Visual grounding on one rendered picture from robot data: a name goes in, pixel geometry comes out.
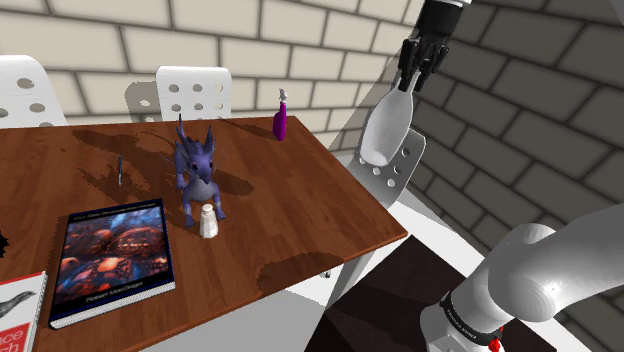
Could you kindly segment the purple bottle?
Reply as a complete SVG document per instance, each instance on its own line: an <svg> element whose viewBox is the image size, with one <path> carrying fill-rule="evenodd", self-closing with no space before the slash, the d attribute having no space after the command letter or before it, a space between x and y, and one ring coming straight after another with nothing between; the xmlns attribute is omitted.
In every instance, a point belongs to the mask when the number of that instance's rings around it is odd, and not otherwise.
<svg viewBox="0 0 624 352"><path fill-rule="evenodd" d="M273 118L272 132L278 141L283 141L287 128L287 93L280 88L279 89L279 110L275 113Z"/></svg>

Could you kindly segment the white salt shaker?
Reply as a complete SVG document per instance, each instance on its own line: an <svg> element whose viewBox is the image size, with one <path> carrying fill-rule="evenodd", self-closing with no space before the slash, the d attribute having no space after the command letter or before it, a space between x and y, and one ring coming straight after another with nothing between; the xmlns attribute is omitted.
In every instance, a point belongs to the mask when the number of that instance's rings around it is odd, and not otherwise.
<svg viewBox="0 0 624 352"><path fill-rule="evenodd" d="M200 235L202 238L214 238L218 234L216 212L211 204L204 204L201 208Z"/></svg>

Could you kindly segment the purple dragon figure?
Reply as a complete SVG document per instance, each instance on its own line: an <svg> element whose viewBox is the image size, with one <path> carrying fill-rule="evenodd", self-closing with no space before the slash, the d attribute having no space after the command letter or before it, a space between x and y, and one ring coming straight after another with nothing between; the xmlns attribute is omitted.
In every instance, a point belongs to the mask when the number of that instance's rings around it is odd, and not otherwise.
<svg viewBox="0 0 624 352"><path fill-rule="evenodd" d="M185 226L195 224L190 203L192 201L206 202L212 200L216 207L218 220L224 220L226 215L222 209L221 193L213 180L213 154L216 150L216 140L212 128L208 129L204 142L193 140L185 135L182 116L178 117L176 127L180 142L175 142L174 166L176 187L182 191L182 205L185 214Z"/></svg>

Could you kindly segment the dark book with orange picture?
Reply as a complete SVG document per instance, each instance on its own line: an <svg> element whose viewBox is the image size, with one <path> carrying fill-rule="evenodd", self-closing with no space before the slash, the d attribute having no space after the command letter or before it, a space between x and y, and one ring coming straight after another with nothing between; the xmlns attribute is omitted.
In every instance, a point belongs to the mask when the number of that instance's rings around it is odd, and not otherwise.
<svg viewBox="0 0 624 352"><path fill-rule="evenodd" d="M73 213L48 326L65 328L175 288L160 198Z"/></svg>

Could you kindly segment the white chair with holes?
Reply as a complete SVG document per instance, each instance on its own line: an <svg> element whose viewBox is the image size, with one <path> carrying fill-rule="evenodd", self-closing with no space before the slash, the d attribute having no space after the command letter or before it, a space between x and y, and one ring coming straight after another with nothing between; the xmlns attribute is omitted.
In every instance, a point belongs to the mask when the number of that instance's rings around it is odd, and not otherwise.
<svg viewBox="0 0 624 352"><path fill-rule="evenodd" d="M409 129L396 154L385 166L366 163L355 154L347 170L384 208L389 208L400 196L426 147L426 138Z"/></svg>
<svg viewBox="0 0 624 352"><path fill-rule="evenodd" d="M160 66L155 78L163 121L231 115L232 76L227 68Z"/></svg>
<svg viewBox="0 0 624 352"><path fill-rule="evenodd" d="M67 125L43 66L28 55L0 55L0 129Z"/></svg>

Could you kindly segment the brown wooden table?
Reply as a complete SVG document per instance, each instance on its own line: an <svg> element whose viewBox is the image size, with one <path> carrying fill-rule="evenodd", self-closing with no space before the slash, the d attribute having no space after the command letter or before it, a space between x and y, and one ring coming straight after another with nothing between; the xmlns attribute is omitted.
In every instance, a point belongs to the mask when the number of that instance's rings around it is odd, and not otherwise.
<svg viewBox="0 0 624 352"><path fill-rule="evenodd" d="M277 141L268 117L212 128L226 219L215 238L185 226L172 122L0 130L0 281L55 277L71 213L160 198L176 288L60 330L34 352L136 352L405 236L405 229L295 117ZM123 157L122 186L118 157Z"/></svg>

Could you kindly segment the white and red book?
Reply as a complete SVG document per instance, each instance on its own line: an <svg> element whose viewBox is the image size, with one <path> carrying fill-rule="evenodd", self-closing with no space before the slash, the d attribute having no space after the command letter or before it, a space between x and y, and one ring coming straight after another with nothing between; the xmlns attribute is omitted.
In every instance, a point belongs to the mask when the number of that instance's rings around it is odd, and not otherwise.
<svg viewBox="0 0 624 352"><path fill-rule="evenodd" d="M0 282L0 352L31 352L47 285L45 271Z"/></svg>

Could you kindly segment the white bottle-shaped vase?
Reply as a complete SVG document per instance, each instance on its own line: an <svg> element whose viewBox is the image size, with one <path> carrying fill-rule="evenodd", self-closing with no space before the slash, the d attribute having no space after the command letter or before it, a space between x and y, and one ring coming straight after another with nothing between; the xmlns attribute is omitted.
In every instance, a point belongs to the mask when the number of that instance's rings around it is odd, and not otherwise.
<svg viewBox="0 0 624 352"><path fill-rule="evenodd" d="M410 81L399 79L375 106L362 136L361 158L374 166L385 166L401 146L412 119L412 91L418 80L416 73Z"/></svg>

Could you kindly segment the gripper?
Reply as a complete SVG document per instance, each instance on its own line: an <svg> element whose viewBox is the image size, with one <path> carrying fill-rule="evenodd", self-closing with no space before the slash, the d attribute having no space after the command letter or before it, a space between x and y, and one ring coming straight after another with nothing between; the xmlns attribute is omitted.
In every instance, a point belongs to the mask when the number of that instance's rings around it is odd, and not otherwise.
<svg viewBox="0 0 624 352"><path fill-rule="evenodd" d="M449 52L447 44L462 12L463 4L459 1L425 1L423 3L415 25L416 39L405 39L402 43L398 61L400 70L398 89L400 91L408 91L416 70L415 62L419 49L425 50L429 46L435 46L419 67L419 76L414 91L420 92L427 79L437 72Z"/></svg>

